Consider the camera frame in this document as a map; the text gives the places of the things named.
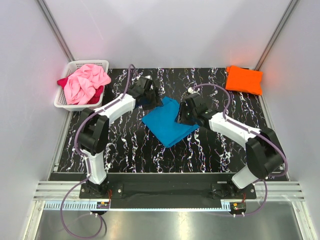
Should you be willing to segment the blue t shirt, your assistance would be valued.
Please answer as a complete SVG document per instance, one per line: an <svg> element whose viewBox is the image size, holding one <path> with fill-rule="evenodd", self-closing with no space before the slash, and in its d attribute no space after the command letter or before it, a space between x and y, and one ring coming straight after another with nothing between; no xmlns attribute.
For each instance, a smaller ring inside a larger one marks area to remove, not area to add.
<svg viewBox="0 0 320 240"><path fill-rule="evenodd" d="M163 106L156 107L142 118L142 122L161 144L170 148L199 128L197 124L187 125L176 122L180 104L172 98L164 97Z"/></svg>

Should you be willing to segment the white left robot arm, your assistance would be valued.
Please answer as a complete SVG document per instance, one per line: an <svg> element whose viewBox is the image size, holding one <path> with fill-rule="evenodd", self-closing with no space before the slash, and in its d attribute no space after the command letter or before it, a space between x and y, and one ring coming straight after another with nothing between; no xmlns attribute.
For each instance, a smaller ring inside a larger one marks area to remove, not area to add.
<svg viewBox="0 0 320 240"><path fill-rule="evenodd" d="M110 192L103 157L109 141L110 125L139 107L152 110L162 105L159 89L148 75L138 76L135 84L110 103L94 110L85 108L81 112L81 123L74 139L74 147L84 157L87 169L81 184L83 193L103 198Z"/></svg>

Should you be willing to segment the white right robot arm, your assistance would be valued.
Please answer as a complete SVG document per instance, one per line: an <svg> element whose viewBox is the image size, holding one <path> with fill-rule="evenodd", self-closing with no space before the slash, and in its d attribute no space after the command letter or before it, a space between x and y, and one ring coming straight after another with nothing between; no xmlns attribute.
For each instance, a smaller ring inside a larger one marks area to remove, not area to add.
<svg viewBox="0 0 320 240"><path fill-rule="evenodd" d="M184 98L175 121L178 124L199 125L244 148L246 166L216 191L220 198L239 198L249 185L270 177L285 162L280 142L272 129L252 128L224 112L209 109L198 93Z"/></svg>

